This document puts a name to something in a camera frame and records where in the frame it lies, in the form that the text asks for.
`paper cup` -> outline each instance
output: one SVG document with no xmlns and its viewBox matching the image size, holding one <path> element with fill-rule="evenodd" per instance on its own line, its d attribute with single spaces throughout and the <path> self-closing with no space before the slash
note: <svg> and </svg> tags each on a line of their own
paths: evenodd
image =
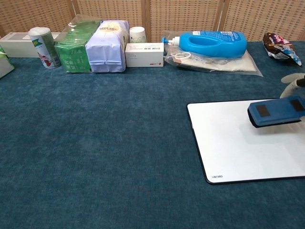
<svg viewBox="0 0 305 229">
<path fill-rule="evenodd" d="M 145 29 L 137 26 L 132 27 L 129 31 L 130 43 L 146 43 Z"/>
</svg>

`white cardboard box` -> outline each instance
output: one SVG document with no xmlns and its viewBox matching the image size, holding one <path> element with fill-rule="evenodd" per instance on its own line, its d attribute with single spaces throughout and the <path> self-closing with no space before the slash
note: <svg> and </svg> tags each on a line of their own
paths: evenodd
<svg viewBox="0 0 305 229">
<path fill-rule="evenodd" d="M 127 67 L 163 67 L 163 43 L 128 43 Z"/>
<path fill-rule="evenodd" d="M 53 32 L 55 39 L 60 33 Z M 27 32 L 10 32 L 0 39 L 0 46 L 8 57 L 39 58 Z"/>
</svg>

